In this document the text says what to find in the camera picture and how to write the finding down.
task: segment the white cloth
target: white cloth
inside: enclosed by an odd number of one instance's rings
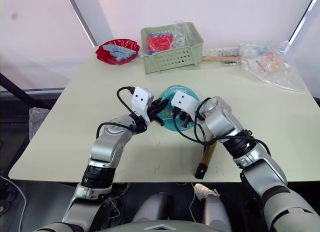
[[[216,189],[211,190],[200,183],[196,183],[193,187],[194,193],[199,200],[207,198],[208,195],[219,197],[220,194]]]

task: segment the white table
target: white table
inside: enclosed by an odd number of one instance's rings
[[[97,126],[128,114],[118,88],[145,87],[155,99],[169,86],[191,88],[203,100],[221,96],[244,128],[263,140],[289,181],[320,180],[320,109],[305,93],[276,88],[253,78],[240,65],[173,69],[145,75],[143,60],[108,65],[95,54],[74,76],[9,173],[11,179],[79,182]],[[131,95],[121,94],[130,103]],[[186,132],[192,136],[192,129]],[[152,123],[126,145],[114,182],[194,182],[201,145]],[[232,157],[218,144],[203,182],[239,182]]]

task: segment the plastic basket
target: plastic basket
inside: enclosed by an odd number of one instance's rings
[[[145,73],[161,72],[188,65],[198,65],[202,61],[202,46],[204,40],[193,23],[186,23],[193,33],[194,46],[168,49],[143,57]],[[142,51],[148,50],[147,36],[150,33],[172,33],[174,24],[161,27],[147,27],[141,30]]]

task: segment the red plate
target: red plate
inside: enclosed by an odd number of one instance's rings
[[[122,46],[122,47],[125,47],[128,49],[134,50],[134,51],[136,51],[136,54],[132,55],[130,58],[125,58],[125,59],[122,59],[119,62],[117,62],[116,58],[111,56],[109,51],[104,50],[102,48],[102,46],[107,45],[107,44],[114,44],[117,46]],[[131,39],[127,39],[127,38],[119,38],[119,39],[110,40],[110,41],[100,45],[95,53],[97,54],[96,58],[98,60],[106,62],[110,65],[123,65],[125,63],[132,61],[137,56],[139,49],[140,49],[140,46],[138,45],[137,42],[135,42]]]

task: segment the plastic bag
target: plastic bag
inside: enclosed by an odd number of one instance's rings
[[[196,39],[187,23],[175,21],[172,31],[173,39],[171,49],[190,47],[196,44]]]
[[[224,65],[239,65],[241,64],[240,59],[240,51],[239,47],[224,47],[224,48],[210,48],[210,49],[203,49],[202,50],[202,58],[205,60],[210,60],[210,57],[237,57],[237,61],[221,61]]]
[[[29,139],[30,141],[35,136],[37,130],[41,126],[49,114],[50,109],[33,107],[29,109]]]
[[[159,51],[169,50],[172,40],[172,33],[149,33],[147,36],[148,55],[152,55]]]
[[[239,51],[243,68],[265,83],[290,91],[306,90],[290,56],[287,41],[243,43]]]

